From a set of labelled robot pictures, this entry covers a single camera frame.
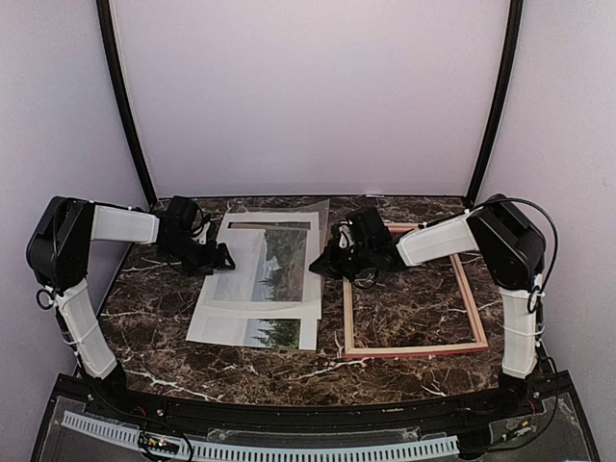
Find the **wooden pink picture frame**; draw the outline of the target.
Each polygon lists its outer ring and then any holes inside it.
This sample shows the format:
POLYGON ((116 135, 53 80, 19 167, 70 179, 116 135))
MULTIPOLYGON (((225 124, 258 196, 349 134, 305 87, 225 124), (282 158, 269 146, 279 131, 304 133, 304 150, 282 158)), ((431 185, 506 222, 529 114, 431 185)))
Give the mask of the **wooden pink picture frame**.
POLYGON ((458 289, 462 295, 465 306, 465 313, 468 316, 473 341, 469 343, 447 344, 437 346, 400 346, 400 347, 367 347, 360 348, 354 344, 354 320, 353 320, 353 300, 352 284, 346 279, 343 280, 343 300, 344 300, 344 354, 345 358, 405 358, 405 357, 427 357, 427 356, 448 356, 456 354, 478 353, 488 348, 486 334, 478 313, 475 299, 469 285, 466 273, 463 269, 460 258, 457 254, 449 256, 450 263, 456 278, 458 289))

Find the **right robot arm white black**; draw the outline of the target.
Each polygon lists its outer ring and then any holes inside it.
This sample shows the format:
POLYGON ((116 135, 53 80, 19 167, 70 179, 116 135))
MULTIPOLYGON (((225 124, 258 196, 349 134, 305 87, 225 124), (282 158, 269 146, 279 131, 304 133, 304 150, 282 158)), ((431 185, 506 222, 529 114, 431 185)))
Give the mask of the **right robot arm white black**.
POLYGON ((538 362, 543 296, 554 267, 545 259, 547 240, 521 198, 494 194, 450 217, 394 233, 374 207, 360 209, 332 225, 329 240, 309 270, 354 282, 381 272, 400 272, 454 254, 476 251, 499 288, 504 320, 501 370, 525 379, 538 362))

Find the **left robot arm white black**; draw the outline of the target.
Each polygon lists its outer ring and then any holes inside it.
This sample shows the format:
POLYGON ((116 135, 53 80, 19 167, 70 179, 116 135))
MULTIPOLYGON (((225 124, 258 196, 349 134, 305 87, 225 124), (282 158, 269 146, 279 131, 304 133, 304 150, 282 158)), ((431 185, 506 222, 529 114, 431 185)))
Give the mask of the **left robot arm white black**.
POLYGON ((182 274, 208 276, 236 266, 227 245, 216 241, 215 229, 198 204, 184 196, 174 196, 159 216, 73 197, 50 200, 28 243, 26 260, 40 285, 39 307, 54 310, 84 375, 101 381, 124 376, 91 304, 91 244, 154 244, 160 254, 178 261, 182 274))

